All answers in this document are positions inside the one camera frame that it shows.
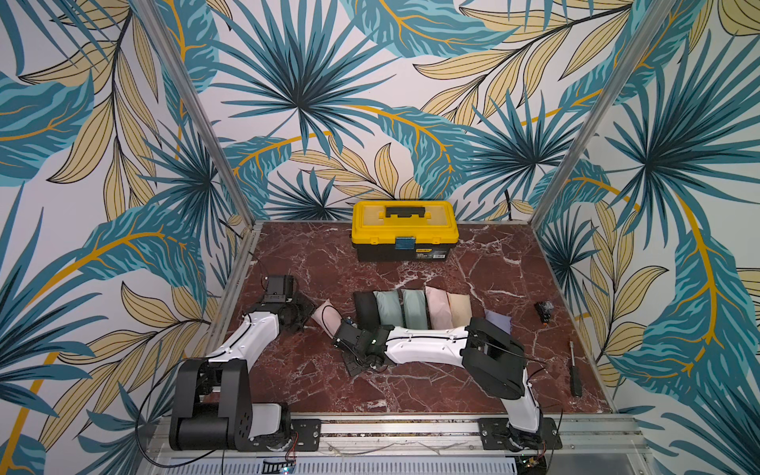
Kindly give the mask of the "black sleeved umbrella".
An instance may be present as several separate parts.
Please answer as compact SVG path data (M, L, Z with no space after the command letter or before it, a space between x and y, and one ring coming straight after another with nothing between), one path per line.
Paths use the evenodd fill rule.
M377 300L372 291L354 292L353 302L356 324L368 332L375 332L380 327Z

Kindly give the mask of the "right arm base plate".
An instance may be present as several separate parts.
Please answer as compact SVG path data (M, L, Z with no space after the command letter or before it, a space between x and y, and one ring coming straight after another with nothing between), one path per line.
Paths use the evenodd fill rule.
M477 425L484 450L520 452L563 447L557 423L552 418L542 417L537 433L518 431L507 418L481 418L477 420Z

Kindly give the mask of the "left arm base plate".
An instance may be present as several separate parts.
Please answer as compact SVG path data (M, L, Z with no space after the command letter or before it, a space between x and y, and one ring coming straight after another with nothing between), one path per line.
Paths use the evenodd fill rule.
M316 452L319 449L322 425L319 419L288 420L278 423L274 429L267 427L264 423L254 423L239 451Z

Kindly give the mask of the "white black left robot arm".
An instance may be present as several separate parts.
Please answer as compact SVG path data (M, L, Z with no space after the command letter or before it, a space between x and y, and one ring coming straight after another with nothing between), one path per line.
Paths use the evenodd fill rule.
M296 441L284 403L253 403L249 374L283 329L298 332L315 310L292 275L265 279L264 294L216 350L184 361L175 379L174 450L277 451Z

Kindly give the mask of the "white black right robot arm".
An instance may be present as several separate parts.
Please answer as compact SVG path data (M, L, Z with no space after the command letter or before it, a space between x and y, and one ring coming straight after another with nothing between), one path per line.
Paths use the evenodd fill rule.
M511 431L540 431L542 410L532 394L524 347L485 319L448 330L383 325L372 332L343 322L332 341L362 369L417 362L463 368L482 391L502 401Z

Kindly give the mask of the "pink umbrella sleeve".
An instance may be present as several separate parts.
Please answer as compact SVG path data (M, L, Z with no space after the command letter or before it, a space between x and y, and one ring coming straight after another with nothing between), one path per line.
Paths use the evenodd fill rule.
M321 306L318 306L311 316L311 319L318 324L325 333L333 338L342 325L342 316L332 305L330 300L326 300Z

